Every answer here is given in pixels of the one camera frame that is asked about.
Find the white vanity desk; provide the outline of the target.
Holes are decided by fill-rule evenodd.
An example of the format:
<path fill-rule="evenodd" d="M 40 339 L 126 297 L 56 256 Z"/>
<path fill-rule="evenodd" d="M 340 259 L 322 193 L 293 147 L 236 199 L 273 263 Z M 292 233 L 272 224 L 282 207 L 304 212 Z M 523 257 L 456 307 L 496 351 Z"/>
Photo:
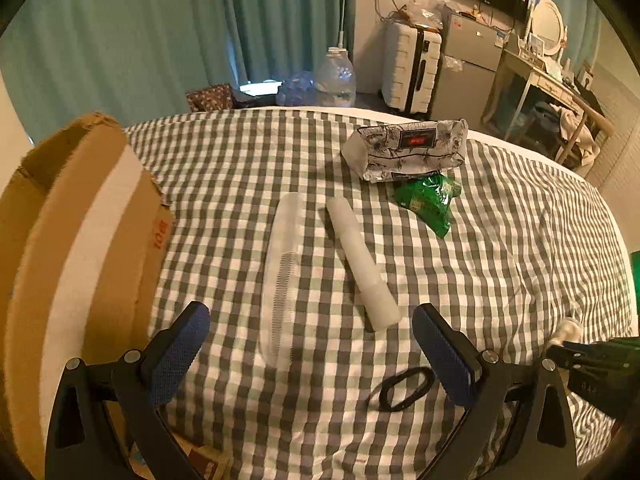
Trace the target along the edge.
<path fill-rule="evenodd" d="M 515 78 L 524 81 L 524 86 L 516 100 L 508 125 L 504 129 L 499 129 L 494 124 L 494 116 L 498 110 L 500 99 L 508 93 Z M 529 62 L 527 58 L 523 58 L 508 49 L 502 50 L 494 82 L 492 83 L 482 118 L 480 118 L 480 124 L 491 133 L 501 136 L 505 141 L 514 139 L 516 123 L 522 114 L 523 107 L 532 89 L 540 92 L 546 101 L 570 110 L 578 118 L 578 124 L 570 133 L 568 140 L 554 153 L 553 159 L 558 164 L 562 165 L 567 160 L 570 150 L 576 144 L 579 133 L 587 122 L 596 127 L 596 136 L 602 136 L 602 140 L 599 141 L 601 148 L 614 136 L 615 127 L 613 123 L 590 106 L 578 92 L 567 88 L 565 84 L 552 78 L 535 64 Z"/>

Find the grey mini fridge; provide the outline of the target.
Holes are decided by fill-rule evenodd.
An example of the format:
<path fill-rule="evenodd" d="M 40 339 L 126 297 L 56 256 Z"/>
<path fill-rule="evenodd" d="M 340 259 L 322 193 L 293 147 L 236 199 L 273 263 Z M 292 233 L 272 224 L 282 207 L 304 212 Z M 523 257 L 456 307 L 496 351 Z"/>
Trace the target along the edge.
<path fill-rule="evenodd" d="M 498 32 L 459 13 L 446 21 L 439 69 L 431 100 L 434 120 L 463 118 L 480 130 L 501 58 Z"/>

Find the teal curtain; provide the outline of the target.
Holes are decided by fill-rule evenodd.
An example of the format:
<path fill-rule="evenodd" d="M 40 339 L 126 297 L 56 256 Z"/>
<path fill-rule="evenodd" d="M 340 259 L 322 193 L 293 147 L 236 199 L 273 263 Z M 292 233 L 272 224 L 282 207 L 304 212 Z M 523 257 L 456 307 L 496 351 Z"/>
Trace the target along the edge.
<path fill-rule="evenodd" d="M 188 110 L 192 90 L 283 80 L 351 44 L 354 0 L 25 0 L 1 73 L 39 142 L 98 110 L 124 126 Z"/>

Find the red white sachet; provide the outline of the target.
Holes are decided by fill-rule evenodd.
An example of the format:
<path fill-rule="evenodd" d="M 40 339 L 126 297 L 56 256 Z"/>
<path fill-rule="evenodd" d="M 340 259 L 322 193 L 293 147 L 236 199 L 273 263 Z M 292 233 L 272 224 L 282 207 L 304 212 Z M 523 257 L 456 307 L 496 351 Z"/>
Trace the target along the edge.
<path fill-rule="evenodd" d="M 230 478 L 231 456 L 210 446 L 194 446 L 189 451 L 189 460 L 204 480 L 226 480 Z"/>

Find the clear plastic tube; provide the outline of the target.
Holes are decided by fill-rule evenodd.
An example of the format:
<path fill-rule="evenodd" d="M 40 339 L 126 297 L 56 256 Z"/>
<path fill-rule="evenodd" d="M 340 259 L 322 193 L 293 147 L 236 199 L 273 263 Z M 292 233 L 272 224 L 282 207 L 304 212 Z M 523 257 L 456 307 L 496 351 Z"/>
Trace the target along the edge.
<path fill-rule="evenodd" d="M 291 363 L 302 239 L 300 196 L 285 194 L 271 225 L 260 303 L 260 353 L 266 365 L 277 370 Z"/>

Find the oval vanity mirror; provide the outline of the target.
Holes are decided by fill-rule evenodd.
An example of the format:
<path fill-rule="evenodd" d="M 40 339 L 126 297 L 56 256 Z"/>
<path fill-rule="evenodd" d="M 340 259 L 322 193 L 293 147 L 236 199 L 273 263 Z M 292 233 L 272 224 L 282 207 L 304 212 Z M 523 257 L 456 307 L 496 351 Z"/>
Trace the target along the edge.
<path fill-rule="evenodd" d="M 539 0 L 529 14 L 525 39 L 539 55 L 555 56 L 566 44 L 567 26 L 553 0 Z"/>

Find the brown cardboard box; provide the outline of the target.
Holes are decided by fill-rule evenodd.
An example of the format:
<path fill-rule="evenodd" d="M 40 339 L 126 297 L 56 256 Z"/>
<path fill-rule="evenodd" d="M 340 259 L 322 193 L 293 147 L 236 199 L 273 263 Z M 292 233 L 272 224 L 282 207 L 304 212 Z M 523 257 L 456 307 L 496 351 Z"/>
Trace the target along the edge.
<path fill-rule="evenodd" d="M 174 216 L 115 119 L 36 145 L 1 196 L 1 433 L 26 470 L 44 449 L 65 363 L 148 342 Z"/>

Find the grey checkered bed sheet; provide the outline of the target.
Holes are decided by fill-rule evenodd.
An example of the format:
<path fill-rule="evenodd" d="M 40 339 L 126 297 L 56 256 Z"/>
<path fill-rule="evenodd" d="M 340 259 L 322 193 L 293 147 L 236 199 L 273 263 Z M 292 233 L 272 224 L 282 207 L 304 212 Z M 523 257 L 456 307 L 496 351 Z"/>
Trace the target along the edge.
<path fill-rule="evenodd" d="M 391 184 L 342 159 L 354 113 L 232 110 L 142 122 L 129 141 L 168 200 L 174 234 L 150 327 L 188 302 L 212 330 L 166 408 L 183 437 L 232 456 L 235 479 L 413 479 L 461 416 L 442 388 L 400 413 L 374 392 L 424 363 L 408 320 L 369 330 L 326 202 L 342 196 L 404 313 L 429 302 L 477 348 L 535 361 L 559 322 L 586 341 L 637 333 L 628 252 L 598 190 L 558 166 L 471 134 L 452 172 L 461 195 L 444 237 L 399 207 Z M 304 235 L 286 370 L 259 352 L 262 272 L 281 197 Z"/>

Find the green snack wrapper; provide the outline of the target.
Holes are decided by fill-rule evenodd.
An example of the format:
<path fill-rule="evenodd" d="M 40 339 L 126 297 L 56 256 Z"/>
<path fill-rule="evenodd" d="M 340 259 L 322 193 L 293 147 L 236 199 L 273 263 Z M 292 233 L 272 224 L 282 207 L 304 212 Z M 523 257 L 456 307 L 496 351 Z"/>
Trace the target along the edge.
<path fill-rule="evenodd" d="M 394 199 L 399 206 L 416 214 L 437 237 L 444 238 L 451 224 L 451 202 L 461 193 L 458 182 L 435 171 L 399 185 Z"/>

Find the white plastic bottle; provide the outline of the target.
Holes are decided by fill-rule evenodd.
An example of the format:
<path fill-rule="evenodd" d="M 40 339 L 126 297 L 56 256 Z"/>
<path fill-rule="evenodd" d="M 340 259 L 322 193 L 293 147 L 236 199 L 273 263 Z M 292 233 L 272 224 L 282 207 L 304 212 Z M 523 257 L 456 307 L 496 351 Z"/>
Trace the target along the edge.
<path fill-rule="evenodd" d="M 326 203 L 326 208 L 335 235 L 354 274 L 371 327 L 378 332 L 399 323 L 401 313 L 398 304 L 382 280 L 349 202 L 342 196 L 332 197 Z"/>

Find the white suitcase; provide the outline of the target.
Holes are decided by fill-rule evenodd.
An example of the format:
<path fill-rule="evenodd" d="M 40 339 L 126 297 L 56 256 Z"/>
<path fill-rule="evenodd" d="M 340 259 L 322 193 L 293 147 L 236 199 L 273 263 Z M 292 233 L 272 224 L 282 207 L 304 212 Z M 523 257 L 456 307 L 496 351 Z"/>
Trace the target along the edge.
<path fill-rule="evenodd" d="M 382 79 L 385 104 L 408 115 L 426 114 L 439 66 L 439 32 L 401 22 L 387 25 Z"/>

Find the floral patterned bag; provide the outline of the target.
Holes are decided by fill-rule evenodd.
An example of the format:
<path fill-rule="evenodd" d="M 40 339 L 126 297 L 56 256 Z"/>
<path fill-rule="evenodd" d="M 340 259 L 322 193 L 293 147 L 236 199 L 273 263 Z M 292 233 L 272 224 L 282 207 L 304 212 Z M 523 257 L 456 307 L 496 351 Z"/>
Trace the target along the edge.
<path fill-rule="evenodd" d="M 186 94 L 192 112 L 216 112 L 217 110 L 232 110 L 234 107 L 232 87 L 230 84 L 215 84 L 200 90 L 193 90 Z"/>

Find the white tape roll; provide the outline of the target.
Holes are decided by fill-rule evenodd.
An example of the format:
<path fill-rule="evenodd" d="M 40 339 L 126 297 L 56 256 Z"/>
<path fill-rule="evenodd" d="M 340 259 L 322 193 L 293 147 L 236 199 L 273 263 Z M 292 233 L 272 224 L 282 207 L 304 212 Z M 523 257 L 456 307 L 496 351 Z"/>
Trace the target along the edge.
<path fill-rule="evenodd" d="M 574 318 L 562 318 L 555 331 L 546 343 L 546 347 L 562 346 L 566 342 L 579 342 L 582 340 L 584 328 Z"/>

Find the large water jug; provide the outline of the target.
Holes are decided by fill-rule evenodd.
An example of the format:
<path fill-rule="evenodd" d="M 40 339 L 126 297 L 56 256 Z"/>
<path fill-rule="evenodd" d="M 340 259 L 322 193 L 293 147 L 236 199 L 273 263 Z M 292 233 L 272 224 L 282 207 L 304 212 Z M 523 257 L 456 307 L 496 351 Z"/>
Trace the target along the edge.
<path fill-rule="evenodd" d="M 318 106 L 352 107 L 356 101 L 356 74 L 344 48 L 329 47 L 314 74 Z"/>

